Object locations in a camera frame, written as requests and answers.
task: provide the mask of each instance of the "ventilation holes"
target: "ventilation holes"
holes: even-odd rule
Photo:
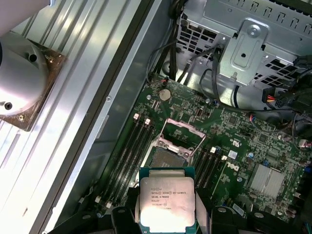
[[[276,22],[283,23],[284,18],[285,18],[285,14],[284,14],[283,12],[280,12],[280,13],[278,14],[278,17],[277,17]]]
[[[283,63],[281,63],[279,60],[277,59],[274,59],[271,64],[275,65],[275,66],[278,66],[280,68],[283,68],[283,67],[286,67],[286,65],[284,65]]]
[[[251,6],[251,8],[250,8],[250,11],[256,12],[257,9],[258,9],[258,6],[259,6],[259,3],[256,2],[256,1],[253,1],[252,6]]]
[[[245,0],[237,0],[237,6],[243,7],[245,3]]]
[[[279,78],[275,75],[266,77],[261,82],[270,86],[280,86],[280,85],[284,85],[285,83],[285,81],[282,78]]]
[[[200,26],[195,27],[190,25],[188,22],[184,23],[183,25],[181,24],[180,28],[181,31],[179,35],[179,41],[177,43],[183,45],[184,49],[196,54],[199,54],[203,51],[202,49],[197,48],[199,41],[200,44],[206,44],[207,48],[210,48],[217,35],[216,33],[203,29]]]
[[[271,15],[271,12],[272,12],[272,8],[266,7],[265,10],[264,10],[263,16],[269,18],[270,15]]]
[[[291,28],[296,28],[299,23],[299,20],[297,18],[293,18],[291,22]]]
[[[306,27],[304,28],[304,31],[303,31],[303,32],[304,32],[305,34],[310,35],[311,29],[312,29],[312,25],[309,24],[309,23],[307,23],[307,24],[306,24]]]

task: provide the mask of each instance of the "black cable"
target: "black cable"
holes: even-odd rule
[[[219,92],[218,92],[217,82],[216,82],[217,70],[218,70],[218,65],[219,65],[219,57],[220,57],[220,51],[216,49],[214,51],[214,57],[213,57],[214,59],[213,59],[213,68],[212,68],[212,87],[213,87],[213,92],[214,92],[215,98],[217,99],[220,106],[227,108],[231,111],[246,112],[246,113],[272,113],[272,112],[293,111],[292,109],[250,110],[250,109],[236,108],[236,107],[233,107],[233,106],[230,106],[230,105],[227,105],[227,104],[221,102]]]
[[[298,116],[299,114],[295,114],[294,115],[294,117],[293,117],[293,121],[292,121],[292,144],[294,145],[294,147],[297,149],[297,150],[299,150],[299,151],[302,151],[302,152],[311,152],[311,150],[310,149],[302,149],[302,148],[300,148],[300,147],[298,147],[298,145],[296,144],[296,142],[295,142],[295,131],[296,131],[296,118],[297,118],[297,116]]]
[[[177,79],[177,82],[178,82],[178,83],[181,83],[181,82],[182,82],[182,80],[183,80],[183,78],[185,77],[185,75],[186,75],[187,71],[189,70],[190,66],[191,66],[191,65],[190,65],[189,63],[186,64],[186,66],[185,66],[184,69],[183,69],[182,74],[179,76],[179,79]]]
[[[146,81],[147,81],[149,84],[152,84],[151,81],[150,81],[150,79],[149,79],[149,72],[150,72],[150,64],[151,64],[151,61],[152,61],[152,58],[153,58],[154,54],[155,54],[158,50],[162,50],[162,49],[164,49],[164,48],[166,48],[166,47],[168,47],[168,46],[171,46],[172,44],[175,44],[176,42],[177,42],[177,40],[171,41],[171,42],[169,42],[169,43],[167,43],[167,44],[165,44],[165,45],[163,45],[163,46],[161,46],[161,47],[159,47],[159,48],[157,48],[157,49],[155,49],[155,50],[152,51],[152,53],[151,53],[151,55],[150,55],[150,57],[149,57],[149,59],[148,59],[148,62],[147,62],[146,74],[145,74],[145,79],[146,79]]]
[[[210,48],[208,50],[205,50],[197,55],[194,55],[193,57],[190,58],[190,61],[193,62],[196,58],[199,57],[203,57],[205,55],[211,54],[213,52],[214,48]],[[187,63],[183,69],[182,74],[180,75],[179,79],[177,80],[177,82],[181,83],[183,78],[185,77],[186,73],[188,72],[189,68],[190,68],[191,64]],[[185,85],[188,85],[190,79],[185,80]]]
[[[173,22],[173,31],[170,40],[174,40],[177,37],[178,26],[176,22]],[[176,42],[170,47],[170,66],[169,66],[169,78],[172,80],[176,80]]]
[[[303,78],[304,76],[308,75],[309,73],[312,72],[312,68],[308,68],[307,70],[305,70],[304,72],[300,73],[297,77],[297,82]]]
[[[208,55],[208,54],[211,54],[213,51],[214,51],[214,47],[208,49],[208,50],[205,50],[197,55],[194,55],[193,57],[190,58],[191,61],[194,61],[196,58],[199,58],[199,57],[203,57],[205,55]]]
[[[237,85],[234,89],[234,93],[233,93],[233,101],[234,101],[234,106],[236,108],[239,108],[238,107],[238,103],[237,103],[237,92],[238,92],[238,89],[239,89],[239,86]]]

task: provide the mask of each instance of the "cable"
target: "cable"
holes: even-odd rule
[[[170,36],[170,40],[174,40],[177,37],[178,26],[175,21],[173,21],[173,29],[172,34]],[[169,65],[169,78],[172,80],[176,80],[176,42],[170,46],[170,65]]]
[[[214,48],[210,48],[210,49],[205,50],[205,51],[203,51],[203,52],[201,52],[201,53],[199,53],[197,55],[194,55],[193,57],[190,58],[190,61],[193,62],[196,58],[203,57],[205,55],[211,54],[213,52],[213,50],[214,50]],[[185,77],[185,75],[186,75],[187,71],[189,70],[190,66],[191,66],[191,63],[189,63],[189,62],[185,65],[185,67],[183,69],[183,72],[180,75],[180,77],[177,80],[177,82],[179,82],[179,83],[182,82],[182,80]]]
[[[311,231],[311,226],[308,224],[308,223],[305,223],[306,225],[306,228],[307,228],[307,231],[309,234],[312,234],[312,231]]]
[[[148,62],[147,62],[146,74],[145,74],[145,79],[146,79],[146,81],[147,81],[149,84],[152,84],[151,81],[150,81],[150,79],[149,79],[149,72],[150,72],[150,64],[151,64],[151,61],[152,61],[152,58],[153,58],[154,54],[155,54],[158,50],[162,50],[162,49],[164,49],[164,48],[166,48],[166,47],[168,47],[168,46],[171,46],[172,44],[174,44],[174,43],[176,43],[176,42],[177,42],[177,40],[174,40],[174,41],[169,42],[169,43],[167,43],[167,44],[165,44],[165,45],[163,45],[163,46],[161,46],[161,47],[159,47],[159,48],[157,48],[157,49],[155,49],[155,50],[152,51],[152,53],[151,53],[151,55],[150,55],[150,57],[149,57],[149,59],[148,59]]]
[[[191,66],[191,65],[190,65],[189,63],[186,64],[186,66],[185,66],[184,69],[183,69],[182,74],[180,75],[179,79],[177,79],[177,82],[178,82],[178,83],[181,83],[181,82],[182,82],[182,80],[183,80],[183,78],[185,77],[185,75],[186,75],[187,71],[189,70],[190,66]]]
[[[306,76],[307,74],[312,72],[312,68],[308,68],[307,70],[305,70],[304,72],[300,73],[300,75],[298,75],[297,77],[297,82],[303,78],[304,76]]]
[[[218,92],[218,87],[217,87],[217,82],[216,82],[216,76],[217,76],[217,70],[218,70],[218,65],[219,65],[219,50],[215,49],[214,51],[214,59],[213,59],[213,67],[212,67],[212,87],[213,87],[213,92],[215,95],[215,98],[217,99],[218,103],[220,106],[227,108],[231,111],[236,111],[236,112],[246,112],[246,113],[272,113],[272,112],[289,112],[293,111],[292,109],[275,109],[275,110],[250,110],[250,109],[242,109],[242,108],[236,108],[230,105],[227,105],[220,100],[219,92]]]
[[[295,131],[296,131],[296,118],[297,118],[298,115],[299,114],[295,114],[294,117],[293,117],[293,121],[292,121],[292,143],[293,143],[294,147],[297,150],[302,151],[302,152],[310,152],[311,150],[309,150],[309,149],[301,149],[301,148],[299,148],[298,145],[295,142],[295,135],[294,134],[295,134]]]
[[[274,131],[266,131],[266,130],[262,130],[259,126],[257,126],[254,121],[255,121],[256,117],[253,115],[250,115],[250,123],[253,125],[253,127],[255,127],[256,129],[258,129],[260,132],[262,133],[279,133],[282,132],[286,129],[288,129],[291,125],[292,125],[292,121],[290,121],[289,123],[287,123],[283,128],[278,129],[278,130],[274,130]]]
[[[239,89],[239,86],[237,85],[234,89],[234,93],[233,93],[233,101],[234,101],[234,106],[236,108],[239,108],[238,107],[238,103],[237,103],[237,92],[238,92],[238,89]]]

